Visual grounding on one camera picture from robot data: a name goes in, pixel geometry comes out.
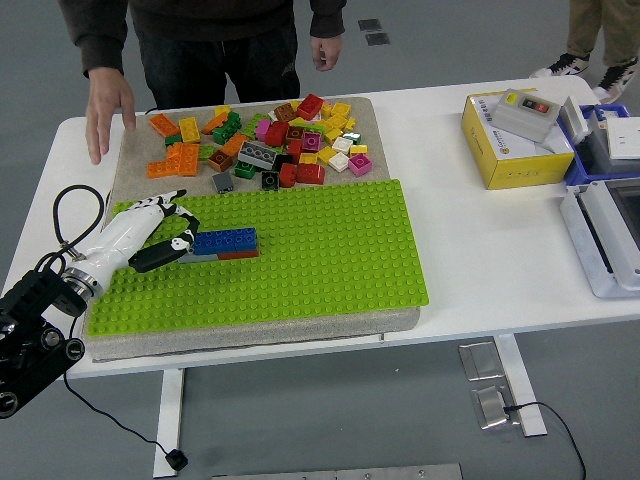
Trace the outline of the person's left hand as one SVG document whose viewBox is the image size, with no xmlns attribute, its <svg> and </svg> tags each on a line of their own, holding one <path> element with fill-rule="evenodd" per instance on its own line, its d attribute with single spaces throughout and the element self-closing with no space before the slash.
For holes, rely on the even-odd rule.
<svg viewBox="0 0 640 480">
<path fill-rule="evenodd" d="M 343 47 L 341 35 L 330 38 L 310 37 L 311 53 L 317 71 L 333 70 L 339 61 Z"/>
</svg>

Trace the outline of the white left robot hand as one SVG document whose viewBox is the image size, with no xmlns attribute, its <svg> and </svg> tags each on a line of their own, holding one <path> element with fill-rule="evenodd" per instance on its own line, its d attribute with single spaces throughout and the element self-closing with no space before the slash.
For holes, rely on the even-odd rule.
<svg viewBox="0 0 640 480">
<path fill-rule="evenodd" d="M 115 271 L 131 266 L 146 273 L 173 262 L 192 247 L 200 225 L 186 208 L 173 202 L 186 194 L 184 189 L 140 200 L 118 213 L 100 233 L 97 243 L 81 260 L 73 261 L 63 279 L 86 298 L 102 296 Z M 164 219 L 178 215 L 188 222 L 176 237 L 146 247 L 144 243 Z"/>
</svg>

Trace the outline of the person's right hand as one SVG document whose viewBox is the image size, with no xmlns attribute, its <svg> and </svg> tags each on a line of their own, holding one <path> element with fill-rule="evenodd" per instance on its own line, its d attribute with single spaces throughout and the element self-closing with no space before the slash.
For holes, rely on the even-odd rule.
<svg viewBox="0 0 640 480">
<path fill-rule="evenodd" d="M 98 67 L 88 72 L 86 143 L 93 165 L 109 152 L 113 116 L 121 112 L 126 130 L 136 129 L 135 99 L 124 75 L 115 68 Z"/>
</svg>

